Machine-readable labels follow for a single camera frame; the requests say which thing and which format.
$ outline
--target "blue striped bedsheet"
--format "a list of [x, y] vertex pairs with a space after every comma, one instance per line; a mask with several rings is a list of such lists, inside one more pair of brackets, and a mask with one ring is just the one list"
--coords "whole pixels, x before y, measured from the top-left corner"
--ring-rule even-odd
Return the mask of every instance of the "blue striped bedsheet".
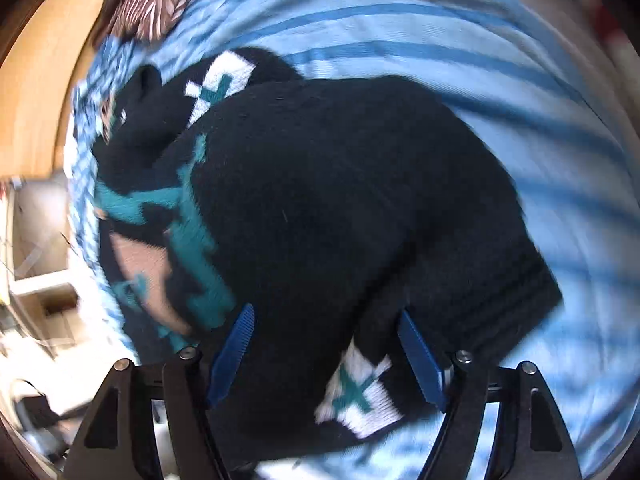
[[[166, 81], [242, 45], [273, 50], [307, 78], [415, 79], [495, 153], [564, 297], [505, 364], [539, 365], [583, 473], [595, 471], [640, 423], [640, 360], [630, 358], [640, 352], [640, 210], [629, 171], [638, 161], [626, 160], [616, 123], [551, 32], [517, 0], [193, 0], [159, 48], [108, 39], [73, 95], [78, 154], [70, 218], [114, 333], [131, 346], [97, 263], [90, 149], [101, 129], [99, 103], [142, 63], [156, 65]], [[438, 423], [303, 463], [331, 478], [413, 479]], [[472, 480], [482, 478], [494, 424], [489, 410]]]

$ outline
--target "screw head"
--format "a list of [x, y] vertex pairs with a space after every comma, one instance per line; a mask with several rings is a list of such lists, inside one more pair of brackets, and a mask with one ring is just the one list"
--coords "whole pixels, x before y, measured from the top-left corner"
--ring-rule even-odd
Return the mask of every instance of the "screw head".
[[456, 352], [456, 359], [462, 364], [468, 365], [473, 360], [473, 356], [471, 355], [471, 352], [467, 352], [466, 350], [458, 350]]
[[538, 368], [531, 361], [523, 361], [520, 366], [522, 367], [522, 371], [528, 375], [533, 375], [538, 371]]
[[129, 364], [131, 361], [129, 361], [128, 359], [118, 359], [116, 361], [116, 363], [113, 365], [113, 367], [121, 372], [123, 370], [126, 370], [127, 368], [129, 368]]
[[180, 359], [184, 359], [188, 361], [189, 359], [193, 359], [196, 357], [197, 350], [193, 346], [185, 346], [182, 350], [178, 352]]

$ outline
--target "black knit sweater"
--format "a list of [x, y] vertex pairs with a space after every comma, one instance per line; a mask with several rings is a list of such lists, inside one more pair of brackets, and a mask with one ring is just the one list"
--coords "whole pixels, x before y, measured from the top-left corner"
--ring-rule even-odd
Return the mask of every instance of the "black knit sweater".
[[[112, 284], [116, 230], [167, 248], [166, 296], [193, 338], [222, 345], [254, 306], [254, 337], [210, 414], [230, 466], [343, 449], [424, 416], [396, 337], [405, 307], [450, 349], [497, 363], [560, 300], [508, 174], [427, 89], [302, 80], [238, 54], [255, 78], [190, 127], [186, 80], [212, 59], [132, 104], [118, 97], [127, 119], [95, 150]], [[158, 189], [174, 200], [140, 199]], [[135, 200], [132, 222], [118, 208]], [[142, 359], [163, 358], [140, 311], [120, 305]]]

